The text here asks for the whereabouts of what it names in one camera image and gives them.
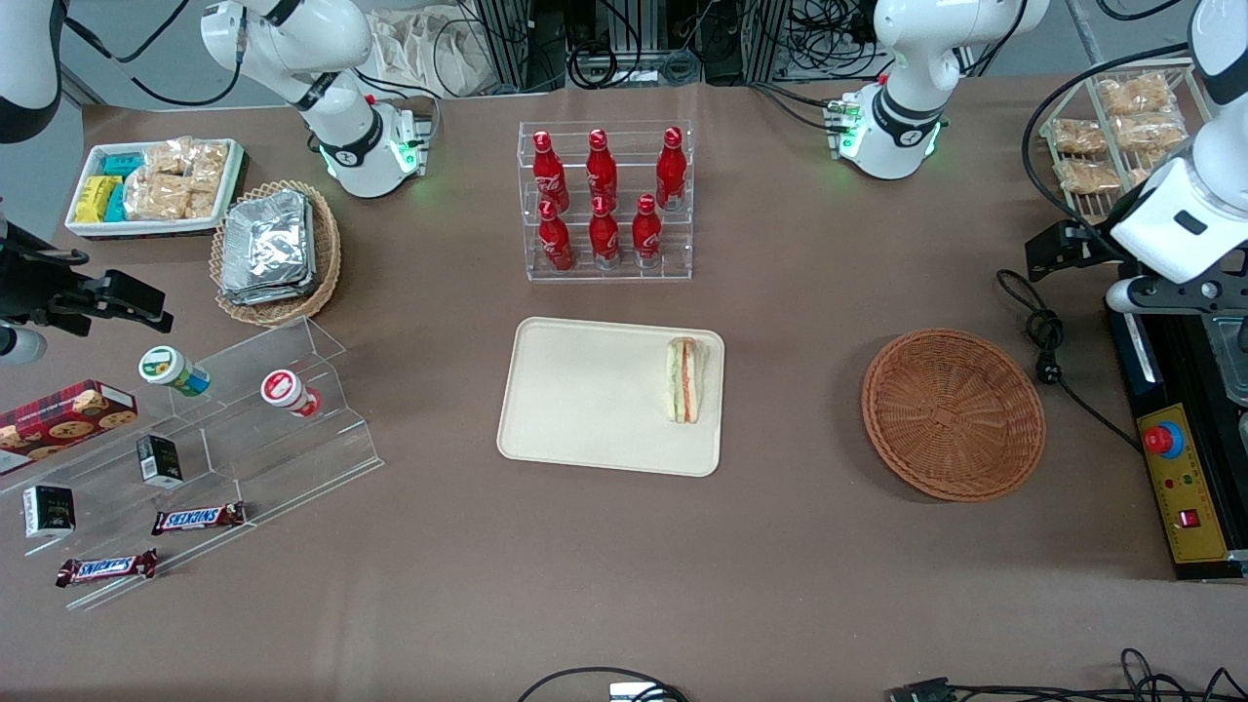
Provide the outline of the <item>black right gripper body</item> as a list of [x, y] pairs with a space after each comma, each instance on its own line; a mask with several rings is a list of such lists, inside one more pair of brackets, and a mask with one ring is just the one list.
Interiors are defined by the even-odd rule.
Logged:
[[74, 271], [89, 261], [62, 252], [16, 225], [2, 226], [1, 320], [4, 324], [51, 326], [74, 336], [90, 334], [89, 316], [62, 307], [74, 301], [86, 277]]

